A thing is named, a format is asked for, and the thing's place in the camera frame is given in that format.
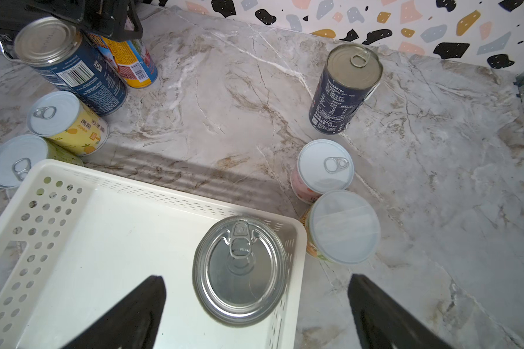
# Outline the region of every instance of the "marble countertop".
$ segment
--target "marble countertop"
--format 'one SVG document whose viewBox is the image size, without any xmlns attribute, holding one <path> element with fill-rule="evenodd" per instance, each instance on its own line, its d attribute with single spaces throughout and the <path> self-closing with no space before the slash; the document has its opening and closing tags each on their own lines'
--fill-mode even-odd
<svg viewBox="0 0 524 349">
<path fill-rule="evenodd" d="M 377 254 L 352 267 L 306 257 L 297 348 L 354 348 L 346 287 L 371 278 L 456 348 L 524 348 L 524 116 L 509 73 L 378 47 L 382 84 L 341 135 L 308 107 L 341 41 L 141 4 L 159 78 L 107 116 L 89 168 L 299 217 L 289 186 L 304 144 L 355 162 L 349 190 L 377 211 Z M 0 56 L 0 144 L 28 133 L 53 91 Z M 0 213 L 13 191 L 0 190 Z"/>
</svg>

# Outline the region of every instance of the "white can lid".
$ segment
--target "white can lid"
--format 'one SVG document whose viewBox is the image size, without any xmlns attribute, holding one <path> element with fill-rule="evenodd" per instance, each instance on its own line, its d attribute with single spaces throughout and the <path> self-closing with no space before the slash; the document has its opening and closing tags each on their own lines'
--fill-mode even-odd
<svg viewBox="0 0 524 349">
<path fill-rule="evenodd" d="M 57 91 L 41 97 L 27 114 L 27 127 L 38 136 L 54 136 L 67 130 L 77 118 L 80 101 L 75 94 Z"/>
<path fill-rule="evenodd" d="M 21 184 L 31 167 L 47 158 L 49 147 L 35 135 L 12 138 L 0 147 L 0 188 Z"/>
<path fill-rule="evenodd" d="M 305 145 L 299 153 L 297 168 L 305 184 L 320 194 L 347 188 L 355 171 L 348 151 L 329 140 Z"/>
<path fill-rule="evenodd" d="M 334 190 L 312 206 L 308 226 L 314 245 L 331 261 L 361 263 L 380 241 L 380 223 L 373 207 L 356 193 Z"/>
</svg>

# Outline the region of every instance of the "can label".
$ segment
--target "can label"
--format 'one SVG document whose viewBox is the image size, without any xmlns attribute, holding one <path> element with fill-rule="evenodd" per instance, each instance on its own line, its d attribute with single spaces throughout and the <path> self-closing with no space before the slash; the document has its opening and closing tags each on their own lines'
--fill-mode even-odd
<svg viewBox="0 0 524 349">
<path fill-rule="evenodd" d="M 78 166 L 84 165 L 84 162 L 79 157 L 70 153 L 68 150 L 57 146 L 55 143 L 52 143 L 49 140 L 45 140 L 45 142 L 47 143 L 47 147 L 49 148 L 47 158 L 63 161 L 65 163 L 74 164 Z"/>
<path fill-rule="evenodd" d="M 328 135 L 340 133 L 376 86 L 365 90 L 347 88 L 332 79 L 324 67 L 308 112 L 311 124 Z"/>
<path fill-rule="evenodd" d="M 157 79 L 157 68 L 142 40 L 116 42 L 92 33 L 87 35 L 128 86 L 146 87 Z"/>
<path fill-rule="evenodd" d="M 126 85 L 83 37 L 76 52 L 62 62 L 32 68 L 59 90 L 72 92 L 97 115 L 104 116 L 124 103 Z"/>
<path fill-rule="evenodd" d="M 311 204 L 315 202 L 318 198 L 322 196 L 322 194 L 317 193 L 313 191 L 311 188 L 308 187 L 307 184 L 303 181 L 303 179 L 300 177 L 299 170 L 297 168 L 297 165 L 295 165 L 295 168 L 293 171 L 291 171 L 291 188 L 293 189 L 293 192 L 299 198 L 301 201 Z"/>
<path fill-rule="evenodd" d="M 80 103 L 76 121 L 65 131 L 47 138 L 78 156 L 84 156 L 98 150 L 108 136 L 107 122 Z"/>
<path fill-rule="evenodd" d="M 314 241 L 311 236 L 311 227 L 309 227 L 308 224 L 308 215 L 311 213 L 312 206 L 308 208 L 308 210 L 303 213 L 302 216 L 300 216 L 299 221 L 303 224 L 305 227 L 305 231 L 307 232 L 307 253 L 315 258 L 318 258 L 323 261 L 330 262 L 329 259 L 327 259 L 324 255 L 320 253 L 318 248 L 314 245 Z"/>
</svg>

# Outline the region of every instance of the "white plastic basket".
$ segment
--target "white plastic basket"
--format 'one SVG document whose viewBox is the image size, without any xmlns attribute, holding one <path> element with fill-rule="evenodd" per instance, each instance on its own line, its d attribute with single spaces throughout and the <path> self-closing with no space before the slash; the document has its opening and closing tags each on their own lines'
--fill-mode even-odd
<svg viewBox="0 0 524 349">
<path fill-rule="evenodd" d="M 233 328 L 196 299 L 192 262 L 208 229 L 239 214 L 280 236 L 288 285 L 270 316 Z M 0 216 L 0 260 L 25 246 L 0 291 L 0 349 L 59 348 L 149 275 L 167 288 L 156 348 L 292 348 L 306 239 L 292 218 L 44 160 Z"/>
</svg>

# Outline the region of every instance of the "can lid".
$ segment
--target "can lid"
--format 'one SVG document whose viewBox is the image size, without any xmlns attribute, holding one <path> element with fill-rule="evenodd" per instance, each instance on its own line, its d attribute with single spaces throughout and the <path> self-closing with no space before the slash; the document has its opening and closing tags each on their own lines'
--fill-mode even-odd
<svg viewBox="0 0 524 349">
<path fill-rule="evenodd" d="M 347 190 L 321 196 L 311 208 L 308 226 L 316 248 L 337 263 L 365 261 L 380 241 L 377 213 L 365 199 Z"/>
<path fill-rule="evenodd" d="M 27 127 L 38 136 L 54 136 L 67 130 L 77 119 L 80 101 L 75 94 L 56 91 L 44 95 L 31 106 Z"/>
<path fill-rule="evenodd" d="M 251 325 L 272 312 L 285 291 L 286 253 L 260 220 L 229 217 L 200 241 L 192 273 L 198 299 L 212 317 Z"/>
<path fill-rule="evenodd" d="M 337 46 L 326 63 L 330 76 L 345 87 L 365 90 L 377 84 L 382 64 L 376 53 L 359 44 Z"/>
<path fill-rule="evenodd" d="M 299 153 L 297 168 L 303 182 L 320 194 L 347 188 L 355 172 L 348 151 L 330 140 L 307 143 Z"/>
<path fill-rule="evenodd" d="M 75 52 L 82 41 L 73 25 L 54 17 L 44 17 L 29 23 L 15 37 L 15 54 L 31 66 L 47 66 Z"/>
<path fill-rule="evenodd" d="M 0 147 L 0 188 L 18 187 L 31 167 L 47 158 L 49 147 L 34 135 L 12 138 Z"/>
</svg>

